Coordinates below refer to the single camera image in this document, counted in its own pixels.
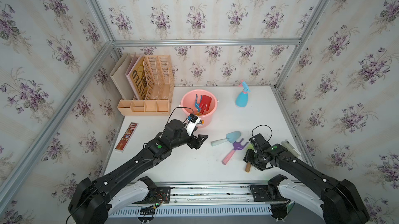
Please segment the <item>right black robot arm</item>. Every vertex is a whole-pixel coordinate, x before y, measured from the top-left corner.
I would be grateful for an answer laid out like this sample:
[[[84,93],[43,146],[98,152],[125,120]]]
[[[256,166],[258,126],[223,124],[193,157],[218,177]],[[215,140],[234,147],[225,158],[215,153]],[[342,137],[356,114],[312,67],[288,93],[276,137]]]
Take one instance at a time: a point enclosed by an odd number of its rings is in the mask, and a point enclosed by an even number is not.
[[[244,162],[260,171],[279,168],[300,182],[296,184],[278,174],[266,185],[250,186],[254,201],[269,203],[276,220],[283,220],[288,215],[288,204],[295,202],[327,224],[365,224],[369,221],[369,213],[352,182],[339,181],[319,172],[284,146],[270,145],[261,134],[251,137],[249,142],[253,148],[246,151]]]

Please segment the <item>green shovel wooden handle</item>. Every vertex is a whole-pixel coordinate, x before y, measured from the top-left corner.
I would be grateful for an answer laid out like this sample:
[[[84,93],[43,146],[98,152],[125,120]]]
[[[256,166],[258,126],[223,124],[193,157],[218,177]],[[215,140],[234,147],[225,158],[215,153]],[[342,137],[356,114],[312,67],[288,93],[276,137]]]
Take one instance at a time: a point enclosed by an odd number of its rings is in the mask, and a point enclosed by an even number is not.
[[[249,144],[245,153],[244,161],[246,162],[246,168],[245,172],[249,173],[251,169],[251,159],[253,158],[253,155],[255,154],[254,152],[254,147],[252,144]]]

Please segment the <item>red shovel wooden handle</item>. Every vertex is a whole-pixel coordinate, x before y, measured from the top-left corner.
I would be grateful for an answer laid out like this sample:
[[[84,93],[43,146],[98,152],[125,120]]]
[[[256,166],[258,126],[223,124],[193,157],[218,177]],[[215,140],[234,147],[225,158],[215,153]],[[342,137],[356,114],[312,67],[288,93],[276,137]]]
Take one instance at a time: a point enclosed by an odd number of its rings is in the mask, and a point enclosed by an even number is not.
[[[201,100],[201,106],[200,106],[201,109],[202,109],[201,114],[203,114],[204,112],[208,112],[209,111],[209,108],[210,108],[211,102],[212,102],[212,98],[211,97],[209,97],[207,95],[202,95],[202,96],[203,96],[203,98]]]

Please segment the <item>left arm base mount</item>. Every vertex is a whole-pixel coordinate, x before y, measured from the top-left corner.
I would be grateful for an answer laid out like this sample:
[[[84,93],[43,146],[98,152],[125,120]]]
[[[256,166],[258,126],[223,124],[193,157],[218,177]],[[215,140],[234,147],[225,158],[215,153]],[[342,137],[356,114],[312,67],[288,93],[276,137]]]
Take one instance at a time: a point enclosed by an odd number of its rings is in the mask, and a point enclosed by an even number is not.
[[[171,187],[160,187],[149,177],[142,177],[137,180],[136,185],[144,190],[144,193],[130,199],[130,204],[155,204],[169,203]]]

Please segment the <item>light blue trowel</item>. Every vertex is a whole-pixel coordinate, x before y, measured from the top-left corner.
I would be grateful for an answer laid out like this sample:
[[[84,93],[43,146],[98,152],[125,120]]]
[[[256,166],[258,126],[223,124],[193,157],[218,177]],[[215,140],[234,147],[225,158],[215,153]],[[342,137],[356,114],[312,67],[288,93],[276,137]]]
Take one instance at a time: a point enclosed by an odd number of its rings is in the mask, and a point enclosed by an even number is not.
[[[234,143],[236,142],[239,138],[241,137],[241,132],[240,131],[234,131],[231,133],[226,134],[225,138],[220,139],[220,140],[216,140],[216,141],[212,141],[211,142],[211,146],[217,146],[226,142],[229,143]]]

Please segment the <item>blue fork yellow handle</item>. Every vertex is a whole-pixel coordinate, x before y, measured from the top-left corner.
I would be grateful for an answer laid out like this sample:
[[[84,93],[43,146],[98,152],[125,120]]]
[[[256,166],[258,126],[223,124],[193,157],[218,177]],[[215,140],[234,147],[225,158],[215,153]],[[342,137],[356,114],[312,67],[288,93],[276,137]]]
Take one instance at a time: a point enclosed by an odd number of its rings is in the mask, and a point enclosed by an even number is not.
[[[201,95],[200,101],[198,101],[198,95],[196,94],[194,105],[195,105],[195,108],[196,108],[198,114],[200,114],[202,111],[202,109],[200,107],[202,98],[203,98],[203,96]]]

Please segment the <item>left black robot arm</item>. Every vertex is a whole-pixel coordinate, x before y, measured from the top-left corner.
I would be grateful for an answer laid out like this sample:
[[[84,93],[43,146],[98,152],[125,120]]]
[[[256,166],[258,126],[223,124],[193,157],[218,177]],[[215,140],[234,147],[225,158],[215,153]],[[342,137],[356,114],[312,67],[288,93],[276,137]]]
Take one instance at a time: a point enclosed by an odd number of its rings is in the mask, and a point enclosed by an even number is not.
[[[140,175],[168,158],[174,148],[200,149],[208,135],[195,136],[196,130],[194,122],[171,120],[129,161],[95,180],[83,179],[68,206],[70,217],[77,224],[103,224],[115,212],[143,201],[156,185]]]

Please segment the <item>blue pink spray bottle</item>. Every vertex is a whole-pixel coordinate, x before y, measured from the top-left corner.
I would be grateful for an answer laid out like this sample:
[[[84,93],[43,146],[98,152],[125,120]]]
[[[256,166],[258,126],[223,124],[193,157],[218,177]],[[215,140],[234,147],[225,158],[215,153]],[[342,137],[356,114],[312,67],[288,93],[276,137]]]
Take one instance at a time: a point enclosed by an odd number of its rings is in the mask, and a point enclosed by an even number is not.
[[[243,88],[243,90],[236,98],[235,105],[237,107],[244,108],[248,104],[248,93],[250,92],[250,89],[244,80],[241,81],[240,86]]]

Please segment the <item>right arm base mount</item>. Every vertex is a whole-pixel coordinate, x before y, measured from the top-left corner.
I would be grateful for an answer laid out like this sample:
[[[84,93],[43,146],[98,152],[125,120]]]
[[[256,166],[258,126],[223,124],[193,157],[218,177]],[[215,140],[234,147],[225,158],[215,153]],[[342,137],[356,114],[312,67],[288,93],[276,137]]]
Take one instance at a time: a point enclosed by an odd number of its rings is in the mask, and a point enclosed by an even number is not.
[[[250,185],[249,189],[252,193],[255,202],[290,202],[282,196],[278,186],[282,182],[288,182],[288,177],[284,175],[277,175],[271,178],[266,185]]]

